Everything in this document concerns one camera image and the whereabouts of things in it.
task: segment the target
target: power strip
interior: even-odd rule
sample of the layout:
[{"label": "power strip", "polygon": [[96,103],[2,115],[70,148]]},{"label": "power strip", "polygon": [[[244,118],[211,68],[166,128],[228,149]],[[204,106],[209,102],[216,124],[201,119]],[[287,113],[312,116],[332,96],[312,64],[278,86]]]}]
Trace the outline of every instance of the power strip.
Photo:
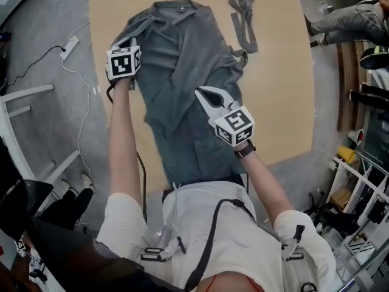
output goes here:
[{"label": "power strip", "polygon": [[77,45],[79,41],[80,40],[76,36],[72,36],[72,38],[70,39],[70,41],[67,43],[65,47],[66,51],[60,53],[62,60],[65,60],[69,56],[69,54],[72,52],[72,50],[74,49],[74,47]]}]

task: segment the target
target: white chair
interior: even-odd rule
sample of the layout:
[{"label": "white chair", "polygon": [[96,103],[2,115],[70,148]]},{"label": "white chair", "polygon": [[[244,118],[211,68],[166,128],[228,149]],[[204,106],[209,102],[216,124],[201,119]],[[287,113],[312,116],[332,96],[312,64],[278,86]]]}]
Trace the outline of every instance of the white chair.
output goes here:
[{"label": "white chair", "polygon": [[[35,176],[21,149],[16,140],[15,134],[12,130],[10,118],[14,118],[20,114],[23,114],[27,111],[31,111],[31,106],[25,106],[18,110],[12,111],[11,113],[7,112],[6,103],[11,100],[20,99],[25,96],[30,96],[42,92],[51,91],[54,89],[54,85],[44,85],[38,86],[36,88],[25,89],[22,91],[6,94],[4,96],[0,96],[0,137],[2,138],[5,146],[8,148],[10,156],[13,160],[13,163],[16,165],[16,168],[19,170],[23,179],[31,179],[31,180],[40,180],[45,183],[53,184],[54,181],[65,171],[65,169],[74,161],[74,159],[80,154],[78,149],[74,150],[60,165],[56,166],[52,161],[42,172],[40,175]],[[45,202],[42,204],[40,209],[41,212],[47,204],[48,198],[46,198]]]}]

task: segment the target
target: gray floor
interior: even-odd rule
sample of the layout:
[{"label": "gray floor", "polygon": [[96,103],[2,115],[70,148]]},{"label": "gray floor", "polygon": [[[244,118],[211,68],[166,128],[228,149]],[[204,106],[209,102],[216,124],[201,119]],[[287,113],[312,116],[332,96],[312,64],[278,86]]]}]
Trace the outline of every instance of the gray floor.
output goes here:
[{"label": "gray floor", "polygon": [[[323,16],[322,5],[335,8],[351,5],[355,0],[300,0],[305,14],[312,21]],[[6,29],[13,33],[8,44],[9,82],[48,48],[64,46],[69,34],[88,21],[88,0],[27,0],[12,16]],[[98,230],[109,192],[108,131],[105,111],[97,90],[89,27],[76,33],[80,43],[65,65],[80,71],[91,85],[91,113],[81,137],[81,152],[91,169],[96,193],[82,218],[93,230]],[[77,137],[82,118],[88,109],[88,89],[77,75],[62,69],[60,51],[53,50],[43,61],[18,79],[9,92],[53,83],[55,90],[9,103],[9,110],[31,105],[32,111],[12,119],[19,144],[33,172],[39,174],[51,161],[61,162],[77,148]],[[332,173],[328,170],[337,146],[344,135],[336,132],[339,98],[339,73],[335,46],[312,50],[315,78],[315,120],[312,150],[304,155],[272,165],[270,168],[280,180],[297,209],[308,205],[308,192],[328,191]],[[69,167],[64,177],[81,189],[80,172],[85,171],[80,158]],[[59,182],[55,191],[63,193]],[[260,220],[266,218],[258,198],[253,195]],[[159,195],[148,198],[149,224],[159,229]]]}]

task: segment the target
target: gray garment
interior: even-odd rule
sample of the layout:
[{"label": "gray garment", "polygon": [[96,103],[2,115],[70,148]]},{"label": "gray garment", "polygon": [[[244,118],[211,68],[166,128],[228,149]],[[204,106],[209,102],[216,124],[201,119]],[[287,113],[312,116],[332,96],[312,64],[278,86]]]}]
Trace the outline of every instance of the gray garment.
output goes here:
[{"label": "gray garment", "polygon": [[358,9],[366,17],[358,12],[356,5],[345,7],[312,23],[312,32],[314,34],[327,33],[326,40],[330,44],[368,40],[376,45],[388,45],[388,34],[383,28],[385,13],[379,4],[360,4]]},{"label": "gray garment", "polygon": [[242,101],[237,85],[242,67],[210,7],[191,0],[155,2],[131,18],[116,41],[125,36],[136,37],[142,51],[136,80],[169,184],[243,173],[231,146],[215,136],[195,97],[195,88],[209,85]]},{"label": "gray garment", "polygon": [[[231,14],[231,19],[235,28],[236,37],[241,47],[245,49],[247,53],[258,52],[258,45],[256,43],[256,38],[252,26],[252,4],[254,0],[238,0],[238,2],[239,4],[236,3],[235,0],[229,0],[229,4],[241,15],[241,21],[239,21],[238,12]],[[247,31],[249,32],[250,42],[247,41],[246,26]]]}]

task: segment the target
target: fiducial marker cube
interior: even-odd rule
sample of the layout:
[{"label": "fiducial marker cube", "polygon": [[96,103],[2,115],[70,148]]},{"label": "fiducial marker cube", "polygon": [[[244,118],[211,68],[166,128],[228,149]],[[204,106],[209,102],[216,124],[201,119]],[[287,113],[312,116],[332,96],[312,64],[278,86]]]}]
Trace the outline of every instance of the fiducial marker cube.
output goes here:
[{"label": "fiducial marker cube", "polygon": [[246,106],[241,106],[215,120],[215,133],[235,147],[254,135],[255,121]]},{"label": "fiducial marker cube", "polygon": [[123,78],[134,75],[140,68],[140,47],[131,46],[107,51],[110,79]]}]

